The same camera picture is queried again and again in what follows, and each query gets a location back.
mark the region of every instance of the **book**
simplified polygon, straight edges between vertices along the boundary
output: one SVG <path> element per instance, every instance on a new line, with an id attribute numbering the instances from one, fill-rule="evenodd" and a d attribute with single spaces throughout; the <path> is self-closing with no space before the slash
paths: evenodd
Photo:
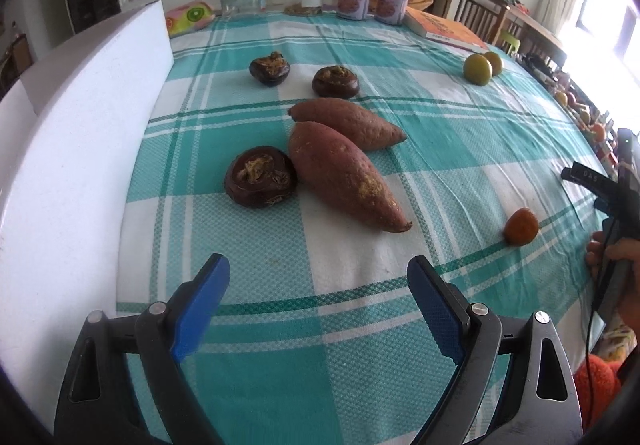
<path id="1" fill-rule="evenodd" d="M 428 40 L 477 53 L 484 53 L 489 49 L 478 35 L 460 22 L 413 8 L 406 9 L 403 22 L 415 34 Z"/>

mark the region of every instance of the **cable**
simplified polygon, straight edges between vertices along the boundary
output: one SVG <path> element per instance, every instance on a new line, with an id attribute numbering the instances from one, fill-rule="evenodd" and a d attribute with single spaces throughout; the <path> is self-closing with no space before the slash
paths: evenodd
<path id="1" fill-rule="evenodd" d="M 607 249 L 607 243 L 609 242 L 609 237 L 611 236 L 611 232 L 613 231 L 613 225 L 615 224 L 615 222 L 611 223 L 611 226 L 609 227 L 609 230 L 607 231 L 607 236 L 604 239 L 604 243 L 602 245 L 602 262 L 604 263 L 604 251 Z M 585 362 L 585 366 L 587 369 L 587 380 L 589 382 L 589 412 L 588 412 L 588 417 L 586 420 L 586 424 L 584 425 L 584 429 L 586 430 L 587 428 L 589 428 L 589 426 L 591 425 L 591 420 L 593 418 L 593 402 L 594 402 L 594 398 L 595 398 L 595 394 L 593 392 L 593 378 L 591 378 L 591 367 L 589 364 L 589 352 L 591 351 L 590 349 L 590 338 L 591 338 L 591 326 L 593 325 L 593 317 L 596 313 L 595 310 L 595 299 L 596 297 L 598 297 L 597 293 L 598 293 L 598 288 L 600 287 L 600 282 L 602 280 L 602 272 L 603 272 L 603 267 L 602 264 L 600 265 L 600 271 L 598 272 L 598 275 L 596 276 L 596 286 L 595 286 L 595 290 L 593 292 L 593 298 L 594 300 L 591 301 L 591 312 L 589 315 L 589 322 L 587 324 L 587 338 L 585 339 L 585 344 L 584 344 L 584 362 Z"/>

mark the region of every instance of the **red fuzzy object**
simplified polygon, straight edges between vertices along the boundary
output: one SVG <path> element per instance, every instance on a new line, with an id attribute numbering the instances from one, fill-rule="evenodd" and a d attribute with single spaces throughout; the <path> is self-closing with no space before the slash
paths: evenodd
<path id="1" fill-rule="evenodd" d="M 593 412 L 591 422 L 587 426 L 589 417 L 589 407 L 591 406 L 591 395 L 589 390 L 589 379 L 587 377 L 587 367 L 583 362 L 574 374 L 575 388 L 578 392 L 580 402 L 580 415 L 582 416 L 582 431 L 586 432 L 606 408 L 613 401 L 620 391 L 620 380 L 617 377 L 620 362 L 605 362 L 600 357 L 589 355 L 589 369 L 591 371 L 591 381 L 593 382 Z"/>

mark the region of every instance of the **green fruit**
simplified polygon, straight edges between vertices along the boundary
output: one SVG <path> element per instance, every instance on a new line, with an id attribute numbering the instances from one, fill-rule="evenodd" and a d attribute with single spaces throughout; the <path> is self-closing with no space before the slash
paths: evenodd
<path id="1" fill-rule="evenodd" d="M 502 58 L 500 57 L 500 55 L 498 55 L 498 53 L 487 51 L 487 53 L 482 54 L 482 56 L 491 64 L 491 69 L 494 76 L 498 76 L 500 73 L 502 73 Z"/>
<path id="2" fill-rule="evenodd" d="M 491 80 L 494 70 L 491 63 L 479 53 L 469 55 L 463 68 L 465 78 L 476 86 L 485 86 Z"/>
<path id="3" fill-rule="evenodd" d="M 556 102 L 558 102 L 558 104 L 562 105 L 562 107 L 566 107 L 566 104 L 569 100 L 567 98 L 567 95 L 562 91 L 556 92 L 556 94 L 554 94 L 554 98 L 556 99 Z"/>
<path id="4" fill-rule="evenodd" d="M 204 15 L 204 8 L 191 8 L 187 12 L 187 20 L 189 22 L 197 22 Z"/>

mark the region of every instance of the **table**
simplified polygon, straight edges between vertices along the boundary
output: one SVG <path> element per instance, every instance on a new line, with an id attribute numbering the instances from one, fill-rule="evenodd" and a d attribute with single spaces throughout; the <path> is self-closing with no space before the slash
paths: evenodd
<path id="1" fill-rule="evenodd" d="M 334 14 L 216 19 L 172 40 L 175 64 L 150 118 L 122 224 L 118 309 L 165 300 L 214 251 L 231 284 L 200 349 L 182 370 L 226 443 L 409 443 L 454 370 L 406 285 L 425 255 L 470 301 L 498 314 L 543 309 L 572 362 L 584 349 L 584 245 L 600 224 L 593 196 L 559 173 L 599 163 L 552 97 L 512 60 L 489 85 L 462 77 L 468 52 L 404 27 Z M 252 59 L 278 50 L 287 80 L 266 88 Z M 223 190 L 233 158 L 287 148 L 287 109 L 314 97 L 316 71 L 341 63 L 360 79 L 354 101 L 408 140 L 369 154 L 414 227 L 386 234 L 295 197 L 248 210 Z M 507 247 L 521 206 L 538 237 Z M 162 436 L 140 363 L 132 376 L 149 427 Z M 506 371 L 495 367 L 471 436 L 491 418 Z"/>
<path id="2" fill-rule="evenodd" d="M 499 35 L 505 29 L 522 42 L 520 53 L 537 53 L 562 68 L 566 53 L 562 43 L 549 30 L 515 6 L 503 0 L 458 0 L 455 11 L 449 13 L 452 0 L 447 0 L 444 16 L 462 22 L 489 44 L 499 45 Z"/>

